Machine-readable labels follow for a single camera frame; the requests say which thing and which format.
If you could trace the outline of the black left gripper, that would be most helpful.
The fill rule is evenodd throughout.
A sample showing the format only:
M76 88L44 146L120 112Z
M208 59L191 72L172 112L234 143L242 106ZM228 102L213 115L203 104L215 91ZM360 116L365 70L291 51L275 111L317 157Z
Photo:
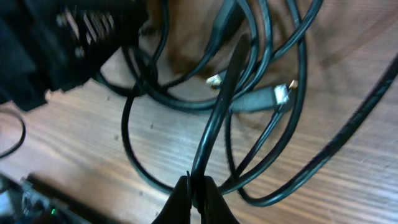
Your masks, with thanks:
M1 0L1 103L30 111L84 85L148 18L145 1Z

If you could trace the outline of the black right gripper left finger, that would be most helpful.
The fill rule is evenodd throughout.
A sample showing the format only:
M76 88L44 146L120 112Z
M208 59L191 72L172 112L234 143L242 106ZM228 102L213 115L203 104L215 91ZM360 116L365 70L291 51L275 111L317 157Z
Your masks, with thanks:
M192 193L190 176L181 176L152 224L190 224Z

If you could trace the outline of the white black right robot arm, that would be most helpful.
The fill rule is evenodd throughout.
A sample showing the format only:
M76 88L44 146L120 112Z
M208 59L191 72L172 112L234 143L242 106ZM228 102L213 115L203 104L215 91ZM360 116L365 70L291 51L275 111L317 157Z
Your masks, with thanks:
M237 223L237 219L207 177L198 205L202 223ZM190 176L179 178L174 190L153 223L190 223L192 187ZM1 175L1 223L122 223L29 175L18 183Z

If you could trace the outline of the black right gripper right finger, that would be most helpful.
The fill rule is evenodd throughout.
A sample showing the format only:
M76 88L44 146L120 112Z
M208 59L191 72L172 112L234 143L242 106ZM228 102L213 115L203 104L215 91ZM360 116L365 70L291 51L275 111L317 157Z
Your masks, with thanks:
M201 224L239 224L209 176L204 176L198 189L198 211Z

